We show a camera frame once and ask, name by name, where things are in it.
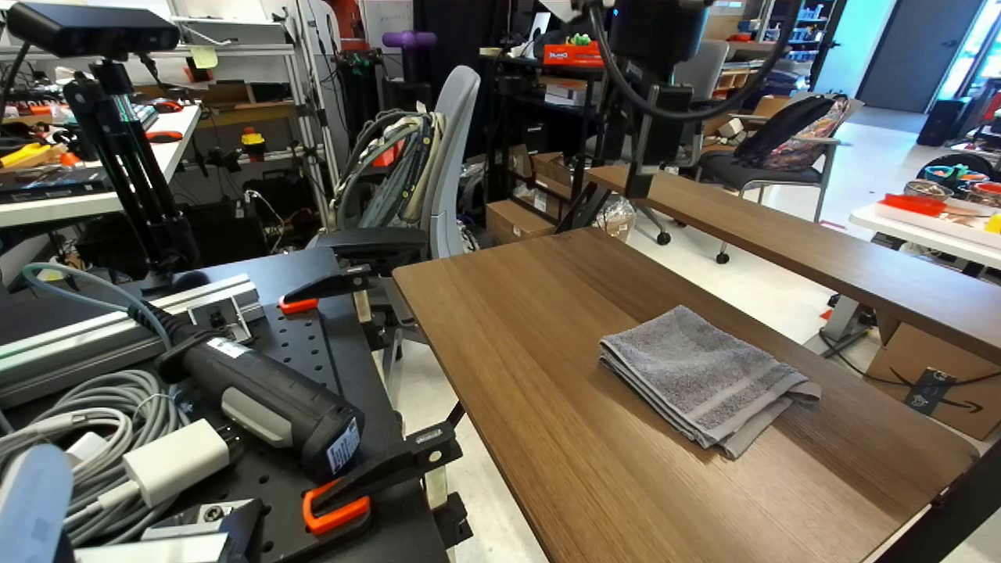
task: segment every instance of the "floor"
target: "floor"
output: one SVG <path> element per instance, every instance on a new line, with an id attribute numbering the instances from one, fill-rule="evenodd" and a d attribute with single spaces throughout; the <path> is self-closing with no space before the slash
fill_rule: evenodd
<path id="1" fill-rule="evenodd" d="M 885 191 L 901 191 L 903 180 L 941 150 L 916 146 L 916 127 L 910 127 L 908 120 L 865 117 L 865 111 L 860 120 L 845 123 L 839 139 L 845 146 L 839 154 L 821 226 L 868 239 L 872 233 L 849 223 L 850 210 L 879 200 Z M 765 204 L 806 218 L 812 210 L 812 191 L 768 189 Z M 734 246 L 732 262 L 715 265 L 713 253 L 718 241 L 693 229 L 671 229 L 671 243 L 657 246 L 650 241 L 650 226 L 639 223 L 629 235 L 629 243 L 795 342 L 806 345 L 821 324 L 818 314 L 827 311 L 833 292 Z M 865 366 L 872 350 L 875 342 L 863 342 L 849 352 L 849 361 Z M 404 362 L 391 371 L 387 385 L 396 410 L 407 420 L 407 429 L 432 426 L 456 405 L 441 366 L 421 345 L 407 345 Z M 456 543 L 450 556 L 460 563 L 543 559 L 532 528 L 525 527 L 469 420 L 460 426 L 460 443 L 465 458 L 446 466 L 446 486 L 462 493 L 476 535 Z M 969 537 L 952 559 L 1001 559 L 998 531 L 1001 520 L 989 521 L 985 531 Z"/>

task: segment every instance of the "wooden tabletop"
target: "wooden tabletop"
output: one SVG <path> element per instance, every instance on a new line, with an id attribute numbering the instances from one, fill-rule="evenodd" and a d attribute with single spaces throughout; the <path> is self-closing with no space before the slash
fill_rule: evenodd
<path id="1" fill-rule="evenodd" d="M 621 191 L 624 165 L 587 168 L 587 180 Z M 910 322 L 1001 362 L 1001 289 L 889 246 L 815 229 L 796 215 L 739 200 L 682 176 L 655 176 L 647 204 L 768 262 L 872 307 L 882 328 Z"/>
<path id="2" fill-rule="evenodd" d="M 596 233 L 393 271 L 552 559 L 860 559 L 969 443 Z M 741 459 L 688 443 L 596 342 L 671 307 L 821 385 Z"/>

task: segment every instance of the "chair backrest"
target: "chair backrest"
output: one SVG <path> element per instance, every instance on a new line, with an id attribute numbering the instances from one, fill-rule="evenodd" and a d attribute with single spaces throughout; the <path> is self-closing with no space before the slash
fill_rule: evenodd
<path id="1" fill-rule="evenodd" d="M 438 94 L 434 113 L 445 123 L 445 141 L 438 163 L 432 165 L 428 195 L 421 200 L 421 233 L 428 235 L 432 258 L 462 253 L 462 226 L 460 226 L 460 172 L 469 141 L 472 111 L 477 94 L 477 72 L 456 65 Z"/>
<path id="2" fill-rule="evenodd" d="M 741 141 L 732 154 L 747 165 L 765 165 L 768 154 L 805 130 L 810 123 L 821 120 L 836 105 L 833 97 L 805 97 L 782 105 L 753 139 Z"/>
<path id="3" fill-rule="evenodd" d="M 700 42 L 693 55 L 674 65 L 671 78 L 690 87 L 690 101 L 713 101 L 725 55 L 730 55 L 725 42 Z"/>

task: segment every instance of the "gray cloth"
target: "gray cloth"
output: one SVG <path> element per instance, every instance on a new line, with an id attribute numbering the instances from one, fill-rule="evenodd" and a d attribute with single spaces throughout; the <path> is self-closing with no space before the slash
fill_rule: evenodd
<path id="1" fill-rule="evenodd" d="M 600 337 L 600 356 L 688 441 L 730 458 L 741 458 L 782 415 L 788 396 L 818 396 L 802 371 L 688 307 Z"/>

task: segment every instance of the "stand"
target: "stand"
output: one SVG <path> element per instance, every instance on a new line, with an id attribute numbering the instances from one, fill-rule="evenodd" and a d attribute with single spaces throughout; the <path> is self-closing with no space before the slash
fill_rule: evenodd
<path id="1" fill-rule="evenodd" d="M 63 97 L 113 180 L 126 218 L 148 258 L 152 277 L 200 262 L 186 215 L 174 205 L 161 168 L 152 161 L 142 120 L 131 111 L 131 80 L 120 61 L 89 65 L 94 78 L 76 74 Z"/>

